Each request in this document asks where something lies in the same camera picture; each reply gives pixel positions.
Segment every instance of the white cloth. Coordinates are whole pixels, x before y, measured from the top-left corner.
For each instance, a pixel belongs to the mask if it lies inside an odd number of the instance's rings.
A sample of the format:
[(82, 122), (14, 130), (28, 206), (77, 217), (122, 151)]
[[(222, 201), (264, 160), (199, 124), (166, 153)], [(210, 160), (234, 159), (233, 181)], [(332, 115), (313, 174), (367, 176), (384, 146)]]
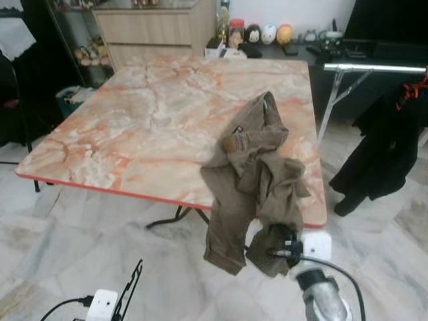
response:
[(22, 19), (0, 19), (0, 50), (11, 62), (34, 43), (35, 39)]
[(0, 9), (4, 8), (23, 11), (21, 0), (0, 0)]

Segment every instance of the brown pants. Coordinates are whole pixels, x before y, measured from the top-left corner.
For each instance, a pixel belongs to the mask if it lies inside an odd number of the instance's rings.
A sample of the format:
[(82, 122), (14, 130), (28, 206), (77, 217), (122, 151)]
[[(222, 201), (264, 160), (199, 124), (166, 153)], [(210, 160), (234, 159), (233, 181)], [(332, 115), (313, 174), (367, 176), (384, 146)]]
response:
[(301, 230), (296, 198), (309, 195), (302, 183), (304, 165), (281, 159), (276, 152), (287, 135), (274, 97), (267, 92), (235, 117), (214, 157), (201, 169), (216, 198), (204, 258), (233, 275), (245, 266), (245, 235), (256, 214), (263, 229), (254, 237), (247, 257), (269, 276), (288, 270), (286, 260), (266, 253), (283, 236), (271, 225), (285, 225), (291, 233)]

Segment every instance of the white ball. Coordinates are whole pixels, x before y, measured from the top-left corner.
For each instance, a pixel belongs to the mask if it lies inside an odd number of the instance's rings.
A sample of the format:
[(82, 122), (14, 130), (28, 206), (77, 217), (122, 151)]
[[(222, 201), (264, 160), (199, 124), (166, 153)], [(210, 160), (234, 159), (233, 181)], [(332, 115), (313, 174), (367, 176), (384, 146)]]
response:
[(265, 45), (270, 45), (274, 42), (276, 37), (276, 27), (275, 25), (269, 24), (265, 25), (263, 30), (261, 31), (261, 42)]

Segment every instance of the orange ball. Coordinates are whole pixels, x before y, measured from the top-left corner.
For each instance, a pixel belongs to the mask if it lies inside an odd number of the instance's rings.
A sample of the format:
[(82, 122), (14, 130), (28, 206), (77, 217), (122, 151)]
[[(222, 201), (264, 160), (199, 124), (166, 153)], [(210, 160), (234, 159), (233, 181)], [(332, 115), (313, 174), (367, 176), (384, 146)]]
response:
[(291, 25), (284, 24), (278, 28), (278, 32), (276, 33), (276, 41), (280, 45), (285, 45), (289, 43), (293, 37), (293, 29)]

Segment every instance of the glass cabinet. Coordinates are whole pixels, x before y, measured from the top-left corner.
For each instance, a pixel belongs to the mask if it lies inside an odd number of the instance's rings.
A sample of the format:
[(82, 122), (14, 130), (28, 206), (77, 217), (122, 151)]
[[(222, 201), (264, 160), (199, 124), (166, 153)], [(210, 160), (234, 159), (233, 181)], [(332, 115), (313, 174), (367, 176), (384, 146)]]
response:
[(103, 0), (45, 0), (58, 33), (85, 87), (100, 87), (113, 75), (91, 9)]

